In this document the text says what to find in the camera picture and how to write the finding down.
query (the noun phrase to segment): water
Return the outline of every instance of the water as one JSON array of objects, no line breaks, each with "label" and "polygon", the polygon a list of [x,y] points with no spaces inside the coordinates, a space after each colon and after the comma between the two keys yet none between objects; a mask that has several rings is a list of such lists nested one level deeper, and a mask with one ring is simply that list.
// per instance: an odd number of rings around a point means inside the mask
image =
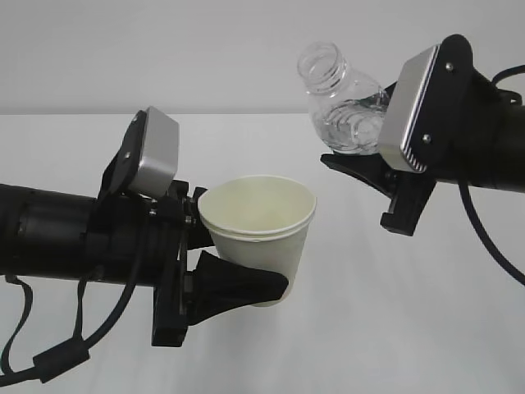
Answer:
[{"label": "water", "polygon": [[388,100],[381,92],[361,100],[345,100],[313,115],[321,140],[334,152],[373,154]]}]

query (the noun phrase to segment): screw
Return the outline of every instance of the screw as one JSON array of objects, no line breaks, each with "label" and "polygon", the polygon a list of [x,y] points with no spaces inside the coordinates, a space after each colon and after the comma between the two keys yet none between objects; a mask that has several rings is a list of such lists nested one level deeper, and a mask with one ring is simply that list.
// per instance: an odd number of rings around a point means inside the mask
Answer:
[{"label": "screw", "polygon": [[194,226],[197,221],[191,216],[186,216],[186,224],[188,226]]}]

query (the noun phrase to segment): black cylindrical arm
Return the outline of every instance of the black cylindrical arm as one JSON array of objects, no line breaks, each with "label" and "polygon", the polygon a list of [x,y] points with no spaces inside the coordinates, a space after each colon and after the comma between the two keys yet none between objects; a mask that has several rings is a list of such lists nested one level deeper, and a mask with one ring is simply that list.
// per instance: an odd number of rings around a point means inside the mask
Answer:
[{"label": "black cylindrical arm", "polygon": [[[122,196],[112,225],[92,230],[90,197],[0,185],[0,273],[78,279],[103,268],[103,282],[125,283],[139,230],[137,205]],[[161,228],[148,231],[139,284],[154,286],[162,271]]]}]

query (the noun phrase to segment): metal plate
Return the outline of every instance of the metal plate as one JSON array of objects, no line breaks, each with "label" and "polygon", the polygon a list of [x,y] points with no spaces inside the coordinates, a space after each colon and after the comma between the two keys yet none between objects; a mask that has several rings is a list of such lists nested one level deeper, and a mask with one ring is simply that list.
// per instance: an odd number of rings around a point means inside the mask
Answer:
[{"label": "metal plate", "polygon": [[413,155],[410,139],[439,47],[435,45],[404,64],[386,110],[378,139],[379,152],[395,170],[426,170],[426,166]]},{"label": "metal plate", "polygon": [[147,110],[139,168],[130,190],[155,199],[163,197],[179,163],[179,123],[154,107]]}]

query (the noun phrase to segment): cup rim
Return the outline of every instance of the cup rim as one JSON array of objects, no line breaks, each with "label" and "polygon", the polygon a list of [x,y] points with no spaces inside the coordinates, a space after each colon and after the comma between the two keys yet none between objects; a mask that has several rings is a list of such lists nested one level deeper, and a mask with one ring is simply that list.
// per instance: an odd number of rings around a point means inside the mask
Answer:
[{"label": "cup rim", "polygon": [[[287,236],[291,235],[291,234],[293,234],[295,232],[295,231],[292,231],[292,230],[297,229],[297,231],[298,231],[305,224],[308,224],[309,222],[311,222],[311,220],[313,218],[313,214],[315,213],[315,210],[317,208],[317,197],[316,197],[316,195],[314,193],[312,193],[312,191],[304,183],[296,181],[295,179],[289,178],[287,176],[268,175],[268,174],[245,175],[245,176],[239,176],[239,177],[237,177],[235,179],[232,179],[232,180],[230,180],[228,182],[225,182],[225,183],[219,185],[218,187],[223,186],[225,184],[228,184],[230,182],[234,182],[234,181],[238,181],[238,180],[246,179],[246,178],[274,178],[274,179],[282,179],[282,180],[285,180],[285,181],[293,182],[296,185],[302,186],[313,197],[312,207],[310,208],[310,211],[304,217],[304,219],[302,219],[302,220],[300,220],[300,221],[298,221],[298,222],[296,222],[294,224],[291,224],[289,226],[286,226],[286,227],[281,227],[281,228],[276,229],[276,230],[263,230],[263,231],[239,230],[239,229],[235,229],[235,228],[232,228],[232,227],[218,226],[216,223],[206,219],[201,214],[200,206],[201,206],[201,203],[202,203],[203,199],[205,199],[206,194],[208,193],[206,191],[206,192],[203,193],[203,195],[200,196],[200,198],[198,200],[198,203],[197,203],[197,208],[199,210],[199,216],[201,217],[201,220],[203,221],[203,223],[205,225],[206,224],[212,225],[212,227],[215,227],[215,229],[217,229],[223,236],[228,235],[228,236],[233,237],[233,236],[245,235],[245,236],[275,236],[275,237],[282,237],[284,235],[283,233],[285,233]],[[269,241],[270,237],[265,237],[264,240],[265,241]],[[249,238],[244,238],[244,241],[250,241],[250,239]]]}]

